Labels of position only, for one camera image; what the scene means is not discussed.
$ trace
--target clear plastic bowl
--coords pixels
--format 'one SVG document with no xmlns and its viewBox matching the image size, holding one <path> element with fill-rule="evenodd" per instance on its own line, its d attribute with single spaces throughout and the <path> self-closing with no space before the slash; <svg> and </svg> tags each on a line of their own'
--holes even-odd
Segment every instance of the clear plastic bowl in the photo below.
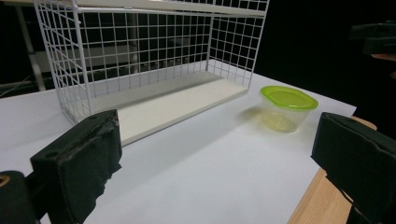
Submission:
<svg viewBox="0 0 396 224">
<path fill-rule="evenodd" d="M 271 129 L 292 133 L 304 122 L 318 101 L 302 91 L 284 86 L 266 86 L 262 96 L 262 121 Z"/>
</svg>

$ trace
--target black object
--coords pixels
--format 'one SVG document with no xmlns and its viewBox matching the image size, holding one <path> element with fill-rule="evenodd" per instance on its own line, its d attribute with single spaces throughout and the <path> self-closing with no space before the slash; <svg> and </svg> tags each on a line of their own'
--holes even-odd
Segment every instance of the black object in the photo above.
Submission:
<svg viewBox="0 0 396 224">
<path fill-rule="evenodd" d="M 36 223 L 46 213 L 51 223 L 83 223 L 121 154 L 117 110 L 87 117 L 36 153 L 26 178 L 0 173 L 0 223 Z"/>
<path fill-rule="evenodd" d="M 363 53 L 396 53 L 396 22 L 352 26 L 350 39 L 364 40 Z"/>
<path fill-rule="evenodd" d="M 396 141 L 358 121 L 322 113 L 312 159 L 368 223 L 396 223 Z"/>
</svg>

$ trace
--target green container lid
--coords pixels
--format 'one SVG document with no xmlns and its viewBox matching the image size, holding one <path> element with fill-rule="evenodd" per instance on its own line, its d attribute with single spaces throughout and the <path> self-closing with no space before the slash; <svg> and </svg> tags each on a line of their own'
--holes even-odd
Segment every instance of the green container lid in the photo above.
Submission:
<svg viewBox="0 0 396 224">
<path fill-rule="evenodd" d="M 316 99 L 289 87 L 266 86 L 260 90 L 260 94 L 274 105 L 287 110 L 305 111 L 318 107 Z"/>
</svg>

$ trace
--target tabletop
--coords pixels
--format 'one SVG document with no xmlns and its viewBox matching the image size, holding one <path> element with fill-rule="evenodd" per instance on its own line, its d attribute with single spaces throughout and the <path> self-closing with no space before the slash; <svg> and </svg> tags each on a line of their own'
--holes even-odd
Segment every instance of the tabletop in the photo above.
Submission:
<svg viewBox="0 0 396 224">
<path fill-rule="evenodd" d="M 302 90 L 319 106 L 294 133 L 261 122 L 266 85 L 125 146 L 85 223 L 287 223 L 318 166 L 310 158 L 320 114 L 356 107 Z M 55 91 L 0 100 L 0 169 L 32 172 L 29 159 L 72 127 Z M 42 223 L 50 223 L 46 217 Z"/>
</svg>

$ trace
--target white shelf board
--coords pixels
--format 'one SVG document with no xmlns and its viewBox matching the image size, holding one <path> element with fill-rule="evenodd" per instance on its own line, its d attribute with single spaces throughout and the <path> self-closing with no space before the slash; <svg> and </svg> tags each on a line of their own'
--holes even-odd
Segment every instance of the white shelf board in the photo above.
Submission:
<svg viewBox="0 0 396 224">
<path fill-rule="evenodd" d="M 152 10 L 183 10 L 195 12 L 212 12 L 224 13 L 231 15 L 244 16 L 265 16 L 265 11 L 244 9 L 237 7 L 222 7 L 209 4 L 194 4 L 185 2 L 171 2 L 160 0 L 78 0 L 79 6 L 93 6 L 93 7 L 125 7 L 136 9 L 152 9 Z"/>
<path fill-rule="evenodd" d="M 172 78 L 94 99 L 94 113 L 117 109 L 123 146 L 248 91 L 208 72 Z"/>
</svg>

